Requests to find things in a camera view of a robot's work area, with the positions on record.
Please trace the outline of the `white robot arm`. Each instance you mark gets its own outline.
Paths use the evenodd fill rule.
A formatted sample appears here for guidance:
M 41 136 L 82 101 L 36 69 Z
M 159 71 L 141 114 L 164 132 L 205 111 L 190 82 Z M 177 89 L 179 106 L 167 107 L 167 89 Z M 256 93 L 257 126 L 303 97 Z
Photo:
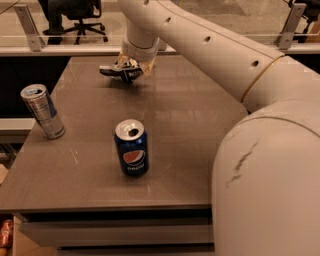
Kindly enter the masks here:
M 215 256 L 320 256 L 318 74 L 169 0 L 118 3 L 126 55 L 147 61 L 163 40 L 249 112 L 215 157 Z

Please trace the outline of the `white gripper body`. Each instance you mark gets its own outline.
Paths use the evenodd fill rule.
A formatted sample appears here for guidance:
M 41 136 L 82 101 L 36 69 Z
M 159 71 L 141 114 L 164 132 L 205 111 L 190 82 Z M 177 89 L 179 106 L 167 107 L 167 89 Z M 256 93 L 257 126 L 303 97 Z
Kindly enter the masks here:
M 138 62 L 147 62 L 153 60 L 158 52 L 159 38 L 151 41 L 150 46 L 137 46 L 129 41 L 127 37 L 123 38 L 122 53 Z

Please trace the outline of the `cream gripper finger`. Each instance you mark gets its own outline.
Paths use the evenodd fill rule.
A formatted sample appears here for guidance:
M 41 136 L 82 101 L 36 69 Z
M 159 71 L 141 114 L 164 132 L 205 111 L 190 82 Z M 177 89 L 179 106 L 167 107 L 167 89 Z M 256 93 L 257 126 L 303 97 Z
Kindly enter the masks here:
M 137 68 L 138 63 L 132 59 L 131 57 L 125 55 L 124 53 L 120 52 L 117 60 L 115 62 L 115 66 L 120 69 L 124 68 Z
M 155 59 L 152 59 L 150 61 L 143 61 L 140 63 L 140 68 L 143 71 L 143 74 L 146 76 L 149 76 L 153 70 L 155 63 Z

